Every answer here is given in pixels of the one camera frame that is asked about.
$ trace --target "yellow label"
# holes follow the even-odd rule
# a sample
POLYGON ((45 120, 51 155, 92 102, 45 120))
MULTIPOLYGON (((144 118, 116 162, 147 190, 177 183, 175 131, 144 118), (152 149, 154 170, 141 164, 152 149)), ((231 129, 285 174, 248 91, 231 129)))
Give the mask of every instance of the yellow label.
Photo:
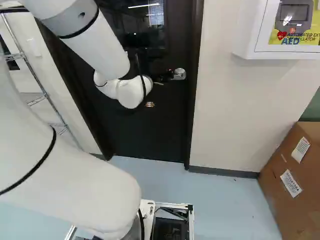
POLYGON ((281 32, 273 29, 269 44, 271 45, 320 45, 320 10, 318 1, 314 0, 311 28, 305 32, 281 32))

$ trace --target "white wall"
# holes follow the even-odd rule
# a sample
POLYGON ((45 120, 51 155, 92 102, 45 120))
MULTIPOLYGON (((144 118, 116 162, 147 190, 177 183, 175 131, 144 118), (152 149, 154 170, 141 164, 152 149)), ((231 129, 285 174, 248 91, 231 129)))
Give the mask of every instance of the white wall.
MULTIPOLYGON (((30 13, 9 13, 6 16, 39 80, 51 96, 54 105, 61 113, 84 151, 101 154, 96 141, 61 78, 33 16, 30 13), (35 40, 41 56, 34 55, 30 44, 27 42, 28 39, 35 40)), ((0 19, 0 34, 10 52, 12 54, 18 53, 19 51, 10 37, 2 18, 0 19)), ((10 75, 18 90, 20 92, 39 92, 40 89, 25 62, 22 59, 16 62, 20 70, 10 71, 10 75)), ((59 123, 59 119, 46 101, 32 106, 32 110, 39 114, 46 122, 59 123)))
POLYGON ((259 172, 320 85, 320 61, 231 54, 241 0, 205 0, 190 164, 259 172))

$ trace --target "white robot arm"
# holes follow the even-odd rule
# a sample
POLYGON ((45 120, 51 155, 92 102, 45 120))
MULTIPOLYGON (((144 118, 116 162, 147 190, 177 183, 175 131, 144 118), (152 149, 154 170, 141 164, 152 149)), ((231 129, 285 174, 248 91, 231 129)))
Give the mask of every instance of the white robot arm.
MULTIPOLYGON (((20 2, 96 70, 95 83, 107 96, 134 108, 151 90, 148 77, 146 93, 141 79, 118 80, 130 63, 93 0, 20 2)), ((0 201, 69 221, 102 239, 119 240, 130 231, 141 203, 137 181, 60 139, 20 99, 2 56, 0 113, 0 201)))
POLYGON ((129 71, 130 62, 94 0, 22 0, 21 3, 95 69, 95 85, 106 96, 134 109, 151 91, 153 81, 148 76, 119 80, 129 71))

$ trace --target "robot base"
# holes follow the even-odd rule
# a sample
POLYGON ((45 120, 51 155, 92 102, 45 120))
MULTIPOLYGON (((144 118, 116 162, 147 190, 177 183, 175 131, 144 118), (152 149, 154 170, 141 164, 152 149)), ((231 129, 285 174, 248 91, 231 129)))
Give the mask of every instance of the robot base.
MULTIPOLYGON (((141 200, 145 240, 194 240, 194 207, 191 204, 141 200)), ((77 236, 72 226, 64 240, 94 240, 77 236)))

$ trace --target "cardboard box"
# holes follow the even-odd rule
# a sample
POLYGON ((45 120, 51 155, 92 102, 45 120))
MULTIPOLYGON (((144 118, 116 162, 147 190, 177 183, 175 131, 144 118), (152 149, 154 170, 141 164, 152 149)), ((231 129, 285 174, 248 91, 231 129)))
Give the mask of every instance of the cardboard box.
POLYGON ((320 122, 297 122, 258 181, 283 240, 320 240, 320 122))

